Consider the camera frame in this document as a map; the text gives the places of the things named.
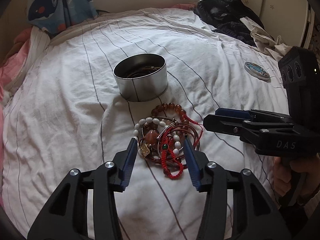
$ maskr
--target round metal can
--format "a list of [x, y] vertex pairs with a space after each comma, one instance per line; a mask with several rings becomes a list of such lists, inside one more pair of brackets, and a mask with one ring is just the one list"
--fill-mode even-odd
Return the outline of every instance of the round metal can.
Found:
[[[146, 69], [151, 73], [144, 75]], [[144, 53], [128, 57], [116, 65], [113, 75], [120, 94], [128, 101], [152, 100], [168, 87], [166, 61], [158, 54]]]

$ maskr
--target bedsheet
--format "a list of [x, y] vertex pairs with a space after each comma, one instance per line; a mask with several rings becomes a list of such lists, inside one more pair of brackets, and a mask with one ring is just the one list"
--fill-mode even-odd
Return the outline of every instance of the bedsheet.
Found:
[[[72, 168], [92, 170], [111, 160], [127, 147], [134, 124], [161, 102], [179, 103], [197, 122], [218, 107], [288, 114], [277, 62], [213, 33], [191, 11], [148, 8], [107, 14], [71, 27], [40, 50], [4, 109], [2, 197], [6, 213], [25, 236]], [[166, 59], [168, 89], [149, 102], [126, 101], [112, 69], [146, 52]], [[262, 65], [271, 81], [249, 75], [243, 68], [247, 61]], [[201, 151], [225, 169], [252, 170], [274, 198], [271, 157], [255, 154], [238, 137], [207, 131]], [[195, 239], [205, 197], [192, 186], [188, 170], [170, 180], [160, 167], [137, 156], [129, 187], [115, 194], [124, 239]], [[231, 236], [232, 209], [228, 192], [225, 237]], [[91, 223], [88, 228], [92, 237]]]

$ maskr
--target amber bead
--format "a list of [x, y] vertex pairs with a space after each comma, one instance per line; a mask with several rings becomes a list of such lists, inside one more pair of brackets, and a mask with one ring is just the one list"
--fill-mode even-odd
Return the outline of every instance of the amber bead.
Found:
[[184, 114], [187, 114], [186, 111], [183, 110], [183, 109], [181, 109], [180, 112], [179, 112], [179, 115], [180, 115], [180, 116], [183, 116]]
[[159, 112], [158, 112], [157, 109], [152, 109], [151, 115], [153, 115], [153, 116], [158, 116], [158, 114], [159, 114]]
[[157, 136], [158, 136], [159, 134], [156, 132], [156, 131], [154, 131], [154, 130], [150, 130], [145, 136], [144, 136], [144, 141], [146, 142], [146, 143], [149, 143], [149, 144], [151, 144], [151, 145], [154, 145], [154, 144], [156, 144], [157, 143]]
[[168, 104], [167, 103], [163, 103], [162, 104], [162, 108], [163, 108], [164, 111], [168, 110]]
[[149, 127], [150, 127], [151, 130], [156, 130], [156, 129], [158, 129], [158, 125], [155, 124], [155, 123], [153, 123], [153, 122], [149, 124]]
[[181, 122], [189, 124], [190, 122], [187, 119], [183, 119]]
[[176, 105], [174, 110], [179, 113], [182, 110], [182, 107], [180, 105]]
[[168, 105], [168, 109], [169, 109], [169, 110], [173, 110], [174, 107], [175, 107], [174, 103], [170, 103], [170, 104]]
[[156, 109], [158, 110], [159, 113], [161, 113], [163, 111], [163, 107], [162, 106], [156, 106]]

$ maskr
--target beaded bracelet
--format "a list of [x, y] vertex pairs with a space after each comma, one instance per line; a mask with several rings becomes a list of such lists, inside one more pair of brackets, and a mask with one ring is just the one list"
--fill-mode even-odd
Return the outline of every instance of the beaded bracelet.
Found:
[[[180, 122], [175, 118], [168, 118], [166, 110], [174, 110], [175, 113], [179, 114]], [[151, 117], [141, 119], [134, 126], [133, 135], [138, 141], [139, 155], [142, 158], [148, 158], [154, 163], [161, 164], [164, 174], [171, 179], [176, 179], [187, 168], [186, 164], [182, 164], [184, 155], [181, 142], [190, 135], [193, 138], [194, 148], [199, 150], [199, 140], [203, 132], [202, 127], [199, 136], [196, 129], [190, 125], [190, 122], [196, 125], [199, 124], [188, 118], [186, 111], [180, 105], [175, 106], [174, 103], [163, 103], [161, 106], [156, 106], [151, 111], [151, 115]], [[161, 133], [157, 130], [159, 126], [163, 128]], [[178, 174], [171, 174], [171, 172], [178, 170]]]

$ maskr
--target red cord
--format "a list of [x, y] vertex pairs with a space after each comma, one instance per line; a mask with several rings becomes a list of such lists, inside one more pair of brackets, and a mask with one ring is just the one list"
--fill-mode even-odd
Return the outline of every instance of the red cord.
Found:
[[[187, 117], [186, 114], [184, 114], [184, 115], [182, 116], [182, 118], [188, 120], [189, 122], [191, 122], [191, 123], [193, 123], [193, 124], [196, 124], [196, 125], [200, 126], [200, 128], [201, 128], [201, 132], [200, 132], [199, 138], [198, 138], [197, 140], [195, 140], [195, 142], [193, 143], [193, 146], [196, 147], [197, 144], [199, 143], [200, 138], [201, 138], [202, 133], [203, 133], [203, 128], [202, 128], [203, 125], [202, 125], [202, 124], [199, 124], [199, 123], [197, 123], [197, 122], [195, 122], [195, 121], [193, 121], [192, 119], [190, 119], [189, 117]], [[163, 168], [164, 174], [166, 174], [170, 179], [177, 179], [177, 178], [179, 178], [179, 177], [181, 176], [183, 170], [184, 170], [185, 168], [187, 168], [187, 167], [177, 160], [177, 157], [174, 155], [173, 150], [170, 149], [170, 147], [172, 147], [172, 145], [173, 145], [173, 143], [174, 143], [174, 140], [173, 140], [173, 138], [168, 137], [168, 134], [169, 134], [169, 133], [171, 132], [171, 130], [173, 130], [173, 129], [174, 129], [174, 128], [169, 127], [169, 128], [164, 132], [164, 134], [162, 135], [160, 147], [161, 147], [161, 149], [162, 149], [162, 146], [163, 146], [164, 144], [167, 144], [167, 145], [168, 145], [168, 149], [162, 149], [162, 151], [161, 151], [161, 166], [162, 166], [162, 168]], [[172, 157], [172, 160], [173, 160], [175, 163], [177, 163], [177, 165], [179, 166], [179, 172], [178, 172], [176, 175], [172, 175], [172, 174], [171, 174], [171, 171], [168, 169], [168, 166], [167, 166], [167, 155], [168, 155], [168, 152], [170, 153], [170, 155], [171, 155], [171, 157]]]

